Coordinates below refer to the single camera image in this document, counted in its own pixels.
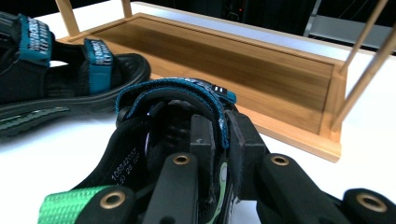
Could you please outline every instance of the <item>white table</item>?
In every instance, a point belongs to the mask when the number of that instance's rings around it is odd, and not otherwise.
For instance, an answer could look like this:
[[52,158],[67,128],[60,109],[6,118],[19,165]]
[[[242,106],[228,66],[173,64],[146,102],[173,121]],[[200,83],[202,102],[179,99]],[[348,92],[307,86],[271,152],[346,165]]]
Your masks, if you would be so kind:
[[[265,42],[344,60],[350,48],[286,35],[257,27],[221,21],[164,7],[132,3],[133,13],[243,35]],[[122,18],[120,1],[74,10],[80,30]],[[39,17],[57,38],[67,36],[59,13]],[[349,92],[373,57],[361,50],[349,67]],[[342,199],[347,189],[366,188],[396,203],[396,58],[389,57],[346,117],[343,155],[332,163],[262,135],[271,152],[294,158],[325,192]],[[0,223],[36,223],[44,197],[73,188],[101,159],[116,129],[113,113],[56,119],[33,130],[0,139]],[[234,206],[232,223],[260,223],[256,203]]]

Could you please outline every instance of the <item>wooden stick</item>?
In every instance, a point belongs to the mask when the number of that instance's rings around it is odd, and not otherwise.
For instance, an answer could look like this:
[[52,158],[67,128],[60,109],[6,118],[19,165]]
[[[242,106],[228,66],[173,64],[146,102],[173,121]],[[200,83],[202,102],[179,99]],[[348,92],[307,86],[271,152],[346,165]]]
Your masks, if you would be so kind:
[[72,5],[70,0],[55,0],[59,11],[61,12],[64,24],[66,25],[67,33],[69,35],[79,35],[79,29],[76,21],[76,17],[73,13]]
[[124,18],[132,17],[131,0],[121,0]]
[[396,22],[394,23],[392,31],[388,35],[384,44],[378,50],[374,58],[370,61],[366,70],[361,75],[361,78],[358,80],[356,85],[353,87],[351,93],[344,101],[344,104],[342,105],[340,111],[338,112],[337,116],[335,117],[332,123],[332,127],[331,127],[332,131],[336,131],[341,128],[341,123],[349,113],[352,106],[356,103],[358,98],[363,93],[364,89],[373,79],[375,73],[379,70],[381,65],[385,62],[385,60],[388,58],[388,56],[393,52],[395,48],[396,48]]
[[361,35],[359,36],[358,40],[356,41],[355,45],[353,46],[352,51],[350,51],[348,57],[346,58],[346,62],[341,67],[341,70],[340,70],[341,75],[344,74],[346,69],[349,67],[350,63],[352,62],[353,58],[355,57],[356,53],[358,52],[359,48],[361,47],[361,44],[363,43],[363,41],[367,37],[367,35],[370,33],[370,30],[374,26],[376,19],[378,19],[379,15],[382,12],[382,9],[384,9],[387,2],[388,2],[388,0],[379,0],[378,1],[378,4],[376,5],[373,13],[371,14],[369,20],[366,22],[366,25],[364,26],[363,31],[361,32]]

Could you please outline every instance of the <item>green strap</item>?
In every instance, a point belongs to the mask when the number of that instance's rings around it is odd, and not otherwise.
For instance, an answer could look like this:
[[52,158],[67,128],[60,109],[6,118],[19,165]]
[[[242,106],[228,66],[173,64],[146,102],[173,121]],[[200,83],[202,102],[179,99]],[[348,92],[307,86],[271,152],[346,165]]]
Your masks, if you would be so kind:
[[91,198],[102,189],[101,186],[88,189],[73,189],[67,192],[48,195],[41,204],[39,224],[73,224]]

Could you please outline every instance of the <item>sandal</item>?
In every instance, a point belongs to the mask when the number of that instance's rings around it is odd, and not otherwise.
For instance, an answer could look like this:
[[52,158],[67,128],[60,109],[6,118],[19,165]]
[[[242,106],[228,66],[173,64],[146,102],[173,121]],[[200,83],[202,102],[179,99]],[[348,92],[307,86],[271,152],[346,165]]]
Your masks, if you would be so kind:
[[125,88],[103,158],[76,187],[47,196],[38,223],[227,223],[235,101],[199,79]]
[[[65,65],[50,66],[54,61]],[[111,111],[120,90],[149,76],[139,54],[114,56],[102,40],[63,44],[45,23],[0,12],[0,136],[61,116]]]

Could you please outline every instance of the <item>bamboo tray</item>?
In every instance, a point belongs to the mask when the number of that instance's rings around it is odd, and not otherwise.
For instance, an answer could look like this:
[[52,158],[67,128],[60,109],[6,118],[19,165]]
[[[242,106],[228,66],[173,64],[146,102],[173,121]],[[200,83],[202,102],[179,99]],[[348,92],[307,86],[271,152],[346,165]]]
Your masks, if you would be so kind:
[[241,113],[260,133],[336,162],[341,125],[332,129],[345,102],[344,62],[146,14],[80,32],[68,0],[57,0],[70,36],[82,44],[103,39],[114,54],[135,52],[150,63],[151,78],[197,77],[235,92]]

